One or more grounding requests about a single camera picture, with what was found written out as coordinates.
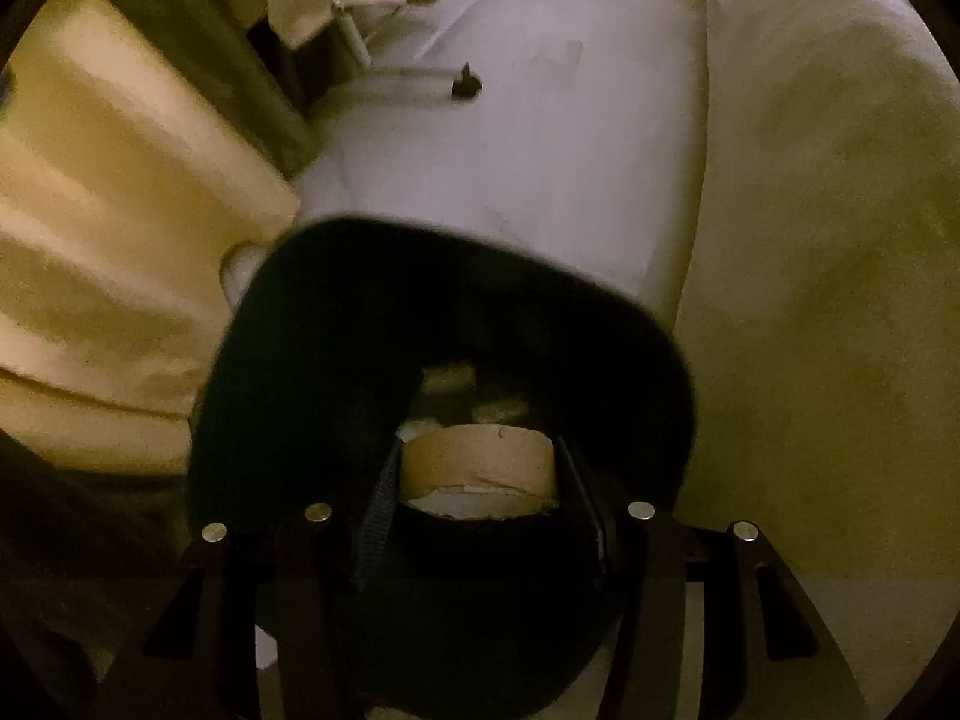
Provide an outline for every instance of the silver bolt head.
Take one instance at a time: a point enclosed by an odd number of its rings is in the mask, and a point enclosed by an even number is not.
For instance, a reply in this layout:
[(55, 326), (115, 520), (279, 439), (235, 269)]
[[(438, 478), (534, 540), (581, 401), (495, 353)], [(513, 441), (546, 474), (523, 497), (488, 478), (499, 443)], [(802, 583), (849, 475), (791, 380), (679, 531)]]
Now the silver bolt head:
[(733, 524), (733, 536), (741, 539), (741, 541), (756, 541), (759, 535), (760, 531), (752, 522), (741, 520)]
[(627, 507), (627, 514), (630, 514), (633, 519), (653, 519), (656, 508), (646, 501), (634, 501)]
[(304, 509), (304, 517), (311, 522), (326, 522), (333, 517), (333, 508), (328, 503), (312, 503)]
[(217, 543), (217, 541), (223, 541), (227, 537), (227, 526), (223, 522), (211, 522), (208, 526), (203, 528), (203, 531), (200, 532), (200, 535), (203, 536), (204, 541), (209, 541), (211, 544)]

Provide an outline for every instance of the white cable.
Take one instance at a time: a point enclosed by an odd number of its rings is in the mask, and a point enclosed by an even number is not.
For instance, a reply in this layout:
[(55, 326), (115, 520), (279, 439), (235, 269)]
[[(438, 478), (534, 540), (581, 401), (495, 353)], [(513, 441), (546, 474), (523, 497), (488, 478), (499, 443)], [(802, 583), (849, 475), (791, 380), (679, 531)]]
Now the white cable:
[(469, 10), (479, 1), (481, 0), (469, 0), (466, 5), (460, 8), (460, 10), (458, 10), (456, 14), (454, 14), (452, 19), (450, 19), (447, 23), (441, 26), (436, 32), (434, 32), (430, 36), (430, 39), (419, 48), (418, 52), (414, 54), (414, 57), (413, 57), (414, 64), (416, 64), (416, 62), (421, 61), (426, 55), (428, 55), (430, 50), (432, 50), (435, 45), (437, 45), (440, 41), (443, 40), (443, 38), (446, 37), (446, 33), (450, 32), (450, 30), (454, 28), (456, 23), (459, 22), (459, 20), (461, 20), (465, 15), (467, 15), (467, 12), (469, 12)]
[(337, 25), (340, 28), (340, 34), (347, 42), (347, 48), (356, 63), (364, 70), (369, 70), (373, 66), (373, 60), (370, 52), (367, 50), (367, 43), (357, 28), (357, 23), (346, 10), (334, 11)]

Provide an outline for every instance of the cardboard tube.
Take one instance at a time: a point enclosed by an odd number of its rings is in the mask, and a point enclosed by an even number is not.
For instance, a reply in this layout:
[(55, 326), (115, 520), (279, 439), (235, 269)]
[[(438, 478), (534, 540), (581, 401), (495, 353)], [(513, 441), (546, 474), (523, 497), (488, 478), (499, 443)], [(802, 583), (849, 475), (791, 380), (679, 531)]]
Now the cardboard tube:
[(558, 505), (553, 442), (509, 425), (455, 425), (403, 447), (400, 500), (438, 517), (503, 519)]

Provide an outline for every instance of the draped cloth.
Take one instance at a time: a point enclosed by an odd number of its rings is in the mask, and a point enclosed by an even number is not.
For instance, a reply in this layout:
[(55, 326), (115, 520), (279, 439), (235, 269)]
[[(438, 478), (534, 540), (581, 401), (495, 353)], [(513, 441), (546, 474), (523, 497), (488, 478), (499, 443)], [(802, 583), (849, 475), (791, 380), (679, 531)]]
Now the draped cloth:
[(248, 41), (266, 0), (110, 3), (277, 170), (294, 175), (314, 158), (311, 127)]
[(49, 0), (0, 117), (0, 425), (75, 469), (176, 473), (224, 255), (298, 201), (107, 0)]
[(755, 520), (885, 717), (960, 607), (960, 83), (904, 0), (707, 0), (678, 515)]

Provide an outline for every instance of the black metal frame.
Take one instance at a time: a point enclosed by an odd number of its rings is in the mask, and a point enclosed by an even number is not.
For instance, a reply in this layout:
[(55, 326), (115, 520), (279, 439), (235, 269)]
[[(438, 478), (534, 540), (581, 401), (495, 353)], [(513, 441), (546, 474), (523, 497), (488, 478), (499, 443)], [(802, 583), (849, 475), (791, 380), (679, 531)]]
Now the black metal frame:
[[(558, 444), (565, 446), (563, 440)], [(582, 552), (581, 570), (597, 581), (624, 584), (627, 590), (597, 720), (675, 716), (688, 581), (702, 581), (706, 596), (699, 717), (866, 717), (856, 680), (827, 626), (759, 528), (740, 522), (726, 533), (693, 529), (676, 522), (666, 509), (646, 503), (640, 504), (640, 515), (632, 507), (602, 511), (596, 502), (602, 500), (599, 490), (589, 482), (590, 470), (579, 467), (565, 450), (560, 454), (565, 463), (578, 466), (585, 481), (565, 486), (560, 512), (553, 516), (582, 532), (575, 541), (605, 546), (599, 552)], [(392, 452), (376, 479), (389, 478), (397, 460), (397, 452)], [(381, 493), (379, 482), (367, 488), (360, 520), (386, 507), (389, 522), (394, 505)], [(590, 516), (580, 517), (585, 509)], [(258, 538), (227, 535), (210, 543), (205, 535), (198, 536), (182, 561), (181, 582), (168, 590), (166, 602), (107, 675), (97, 717), (258, 717), (249, 641), (254, 622), (251, 587), (257, 577), (270, 577), (285, 716), (363, 720), (363, 703), (350, 676), (331, 596), (344, 584), (357, 589), (350, 578), (366, 556), (363, 547), (356, 547), (349, 515), (327, 509), (318, 520), (312, 511), (315, 507), (297, 512)], [(346, 564), (344, 553), (350, 554)], [(620, 572), (611, 572), (607, 554), (621, 555)], [(264, 563), (272, 570), (265, 571)], [(182, 603), (185, 597), (192, 603)], [(184, 632), (190, 646), (181, 644)], [(247, 640), (239, 641), (238, 635)]]

